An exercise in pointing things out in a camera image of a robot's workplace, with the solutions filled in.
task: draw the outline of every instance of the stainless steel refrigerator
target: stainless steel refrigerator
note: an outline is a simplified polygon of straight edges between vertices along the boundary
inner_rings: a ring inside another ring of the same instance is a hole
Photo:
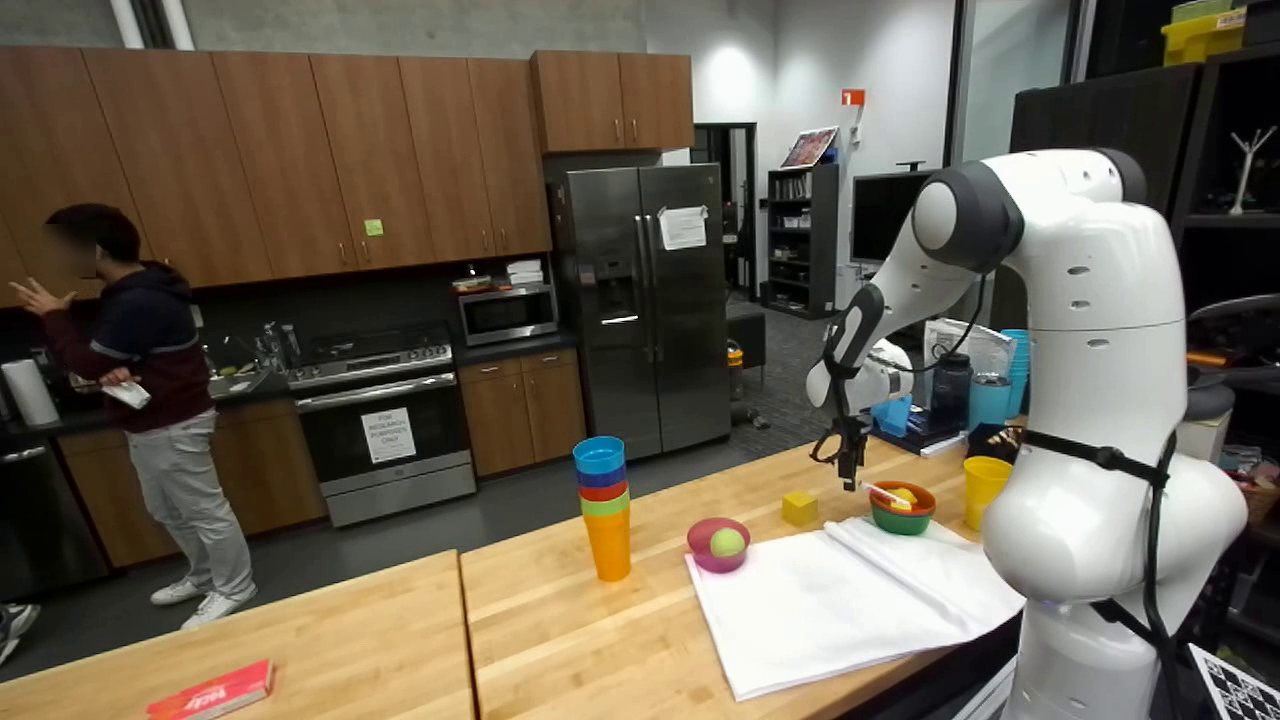
[[[722,167],[562,173],[552,216],[594,431],[633,460],[729,435]]]

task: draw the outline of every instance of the doorway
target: doorway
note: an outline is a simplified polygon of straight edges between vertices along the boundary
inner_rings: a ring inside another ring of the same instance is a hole
[[[755,123],[694,123],[688,156],[722,163],[724,283],[755,300]]]

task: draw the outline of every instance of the microwave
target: microwave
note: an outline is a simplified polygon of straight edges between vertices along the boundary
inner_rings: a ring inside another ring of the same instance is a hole
[[[562,330],[562,303],[552,283],[514,283],[455,295],[459,330],[469,346],[532,341]]]

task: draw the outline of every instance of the lower cabinet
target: lower cabinet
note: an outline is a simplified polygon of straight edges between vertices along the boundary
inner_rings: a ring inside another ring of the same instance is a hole
[[[60,435],[60,451],[114,566],[175,553],[146,508],[119,428]],[[226,406],[212,455],[250,534],[326,516],[291,401]]]
[[[583,435],[575,352],[532,352],[459,366],[476,477],[567,455]]]

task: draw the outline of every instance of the gray pants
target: gray pants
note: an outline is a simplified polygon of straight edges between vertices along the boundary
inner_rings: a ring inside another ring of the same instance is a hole
[[[245,528],[218,478],[207,451],[218,413],[194,419],[127,431],[127,455],[157,523],[190,557],[199,593],[250,594],[252,561]]]

